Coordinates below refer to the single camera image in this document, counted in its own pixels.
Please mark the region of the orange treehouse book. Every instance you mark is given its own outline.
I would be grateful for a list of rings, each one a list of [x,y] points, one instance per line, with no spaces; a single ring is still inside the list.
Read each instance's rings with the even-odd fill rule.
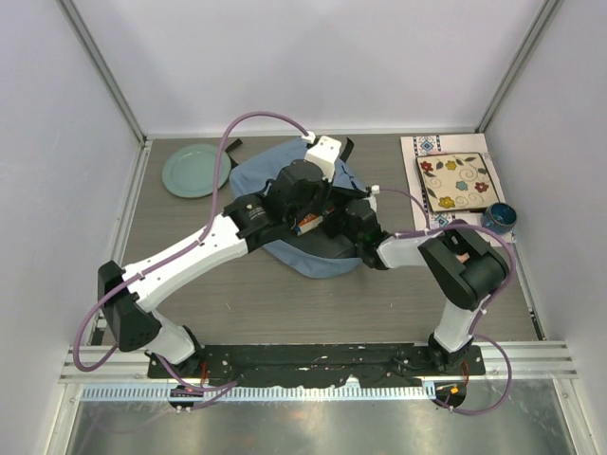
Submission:
[[[295,227],[295,232],[298,236],[304,235],[307,232],[317,228],[323,221],[321,215],[308,214],[303,220]]]

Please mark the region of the light blue student backpack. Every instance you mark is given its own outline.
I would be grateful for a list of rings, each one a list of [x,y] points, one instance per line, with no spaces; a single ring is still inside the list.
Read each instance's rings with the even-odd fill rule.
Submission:
[[[300,139],[292,139],[241,162],[230,174],[232,195],[237,198],[261,190],[283,167],[304,158],[305,152],[306,144]],[[354,246],[347,239],[331,239],[320,228],[266,244],[263,249],[312,279],[337,277],[362,265]]]

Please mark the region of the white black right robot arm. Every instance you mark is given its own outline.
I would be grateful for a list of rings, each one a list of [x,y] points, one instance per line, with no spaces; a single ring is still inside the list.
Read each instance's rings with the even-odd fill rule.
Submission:
[[[330,237],[345,237],[368,267],[428,267],[446,298],[442,317],[429,336],[428,362],[441,374],[458,368],[476,324],[515,271],[507,244],[502,244],[508,254],[504,258],[482,237],[492,234],[488,229],[461,220],[429,231],[390,233],[381,227],[369,198],[331,202],[323,214],[322,230]]]

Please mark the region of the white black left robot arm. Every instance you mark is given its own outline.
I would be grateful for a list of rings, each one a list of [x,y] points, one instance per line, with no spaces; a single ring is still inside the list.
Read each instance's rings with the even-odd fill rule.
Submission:
[[[195,376],[202,365],[200,344],[157,307],[202,274],[285,237],[307,215],[321,214],[334,176],[332,164],[295,160],[260,191],[239,196],[202,229],[157,255],[124,268],[103,265],[102,312],[118,348],[144,349],[176,375]]]

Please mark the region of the floral square ceramic plate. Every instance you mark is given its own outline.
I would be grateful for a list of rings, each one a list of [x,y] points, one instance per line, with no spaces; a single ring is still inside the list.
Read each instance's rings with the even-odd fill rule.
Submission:
[[[415,166],[432,213],[482,212],[502,201],[479,153],[418,156]]]

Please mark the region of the pale green round plate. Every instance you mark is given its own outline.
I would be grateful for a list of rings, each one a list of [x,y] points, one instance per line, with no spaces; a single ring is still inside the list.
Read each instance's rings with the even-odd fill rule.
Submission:
[[[232,169],[228,154],[219,152],[216,146],[198,143],[179,149],[165,162],[161,178],[166,190],[181,198],[211,195],[218,155],[221,155],[218,185],[222,187]]]

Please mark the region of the dark blue ceramic mug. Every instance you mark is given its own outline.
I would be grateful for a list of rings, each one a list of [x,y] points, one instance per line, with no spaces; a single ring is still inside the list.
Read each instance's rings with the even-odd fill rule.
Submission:
[[[506,235],[517,224],[517,211],[509,204],[498,202],[483,212],[480,225],[498,235]]]

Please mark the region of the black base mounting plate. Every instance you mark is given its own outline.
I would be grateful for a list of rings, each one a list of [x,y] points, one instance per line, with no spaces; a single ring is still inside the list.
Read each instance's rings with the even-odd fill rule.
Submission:
[[[437,355],[414,343],[207,345],[174,371],[198,386],[235,382],[240,387],[340,388],[355,377],[363,388],[408,387],[428,376],[486,373],[481,348],[471,345],[459,359],[437,366]]]

